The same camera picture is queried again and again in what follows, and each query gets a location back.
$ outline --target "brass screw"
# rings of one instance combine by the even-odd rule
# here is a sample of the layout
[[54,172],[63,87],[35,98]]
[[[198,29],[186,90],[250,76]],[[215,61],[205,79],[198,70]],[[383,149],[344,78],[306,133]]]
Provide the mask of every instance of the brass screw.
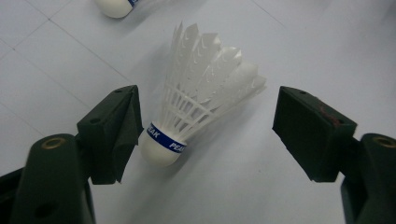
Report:
[[373,140],[377,142],[382,147],[391,147],[396,148],[396,142],[393,139],[377,136],[374,137]]
[[66,139],[62,137],[53,137],[47,141],[45,141],[43,144],[41,144],[41,147],[44,149],[54,149],[56,147],[59,147],[63,145],[66,142]]

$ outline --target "shuttlecock cork base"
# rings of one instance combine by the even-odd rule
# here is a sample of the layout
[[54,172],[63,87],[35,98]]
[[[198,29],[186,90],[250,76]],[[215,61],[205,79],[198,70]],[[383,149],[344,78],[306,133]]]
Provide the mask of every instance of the shuttlecock cork base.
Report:
[[175,29],[161,113],[142,134],[141,152],[150,163],[167,166],[186,142],[207,124],[264,89],[258,66],[241,50],[221,47],[217,34],[199,35],[196,24]]
[[166,133],[155,127],[153,123],[142,134],[142,140],[143,158],[161,167],[174,163],[187,145],[166,135]]

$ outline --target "shuttlecock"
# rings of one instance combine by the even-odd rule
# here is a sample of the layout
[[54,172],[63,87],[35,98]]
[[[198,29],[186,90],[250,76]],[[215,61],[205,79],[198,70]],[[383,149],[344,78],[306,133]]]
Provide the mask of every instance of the shuttlecock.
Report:
[[161,114],[142,134],[141,152],[150,163],[175,162],[189,138],[207,124],[257,95],[265,78],[242,61],[240,49],[220,46],[217,34],[199,35],[196,24],[175,29]]

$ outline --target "blue band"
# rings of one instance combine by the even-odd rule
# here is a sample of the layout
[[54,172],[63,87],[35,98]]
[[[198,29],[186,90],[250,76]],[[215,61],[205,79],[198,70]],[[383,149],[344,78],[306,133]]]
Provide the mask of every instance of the blue band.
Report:
[[137,1],[139,1],[139,0],[128,0],[128,2],[131,4],[132,7],[134,7],[134,3]]
[[161,132],[157,127],[155,127],[152,123],[148,126],[148,135],[158,142],[161,146],[168,148],[171,151],[176,153],[181,153],[185,145],[173,140],[168,137],[166,134]]

